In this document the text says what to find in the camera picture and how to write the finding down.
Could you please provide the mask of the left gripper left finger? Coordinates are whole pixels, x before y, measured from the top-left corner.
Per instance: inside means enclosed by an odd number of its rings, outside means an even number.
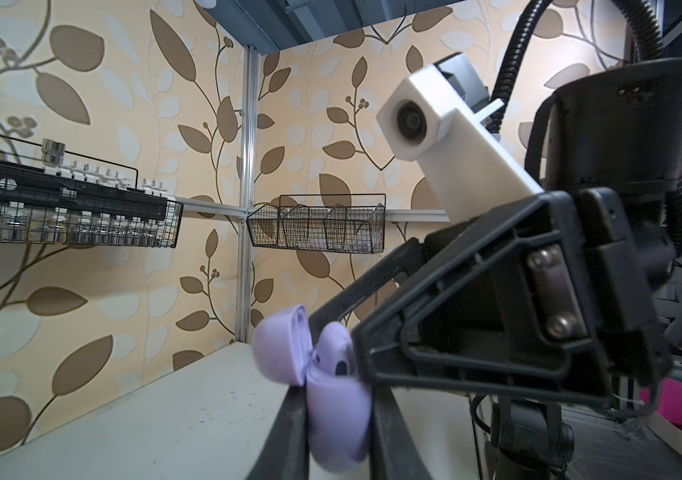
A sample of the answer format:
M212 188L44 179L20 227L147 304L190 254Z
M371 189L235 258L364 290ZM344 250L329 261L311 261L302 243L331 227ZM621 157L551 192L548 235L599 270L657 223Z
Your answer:
M305 387L289 387L248 480L308 479L308 405Z

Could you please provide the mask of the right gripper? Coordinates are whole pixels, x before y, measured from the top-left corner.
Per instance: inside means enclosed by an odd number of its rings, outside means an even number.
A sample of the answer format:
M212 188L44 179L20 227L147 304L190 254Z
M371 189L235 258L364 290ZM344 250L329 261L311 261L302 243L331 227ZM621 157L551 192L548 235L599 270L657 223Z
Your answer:
M411 238L309 316L312 340L389 283L353 329L373 385L606 404L672 367L653 293L674 246L659 207L544 192Z

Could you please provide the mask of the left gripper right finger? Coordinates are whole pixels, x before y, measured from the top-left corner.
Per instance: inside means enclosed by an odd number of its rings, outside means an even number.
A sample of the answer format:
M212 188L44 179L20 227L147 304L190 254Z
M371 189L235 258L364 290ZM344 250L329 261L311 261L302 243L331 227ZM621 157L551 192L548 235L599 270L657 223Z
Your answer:
M431 479L389 387L373 388L371 479Z

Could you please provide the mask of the purple round earbud case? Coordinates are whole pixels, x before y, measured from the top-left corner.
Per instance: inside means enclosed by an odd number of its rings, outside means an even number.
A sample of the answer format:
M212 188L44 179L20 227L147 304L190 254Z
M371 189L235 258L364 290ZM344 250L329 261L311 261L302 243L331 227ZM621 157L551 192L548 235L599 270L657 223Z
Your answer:
M306 388L309 450L324 470L345 473L368 455L373 397L356 374L334 377L315 362L305 306L295 305L262 320L256 327L256 365L269 380Z

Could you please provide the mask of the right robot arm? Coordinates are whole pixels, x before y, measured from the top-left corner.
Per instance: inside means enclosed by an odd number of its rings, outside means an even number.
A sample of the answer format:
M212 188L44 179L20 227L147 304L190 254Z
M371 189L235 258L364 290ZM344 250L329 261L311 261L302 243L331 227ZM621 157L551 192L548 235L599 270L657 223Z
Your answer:
M656 390L670 370L652 295L682 256L682 58L664 55L646 2L619 2L637 61L558 87L518 162L497 134L547 8L526 6L493 89L455 54L405 78L378 113L450 226L311 315L318 336L399 281L350 333L369 384L600 405L614 377Z

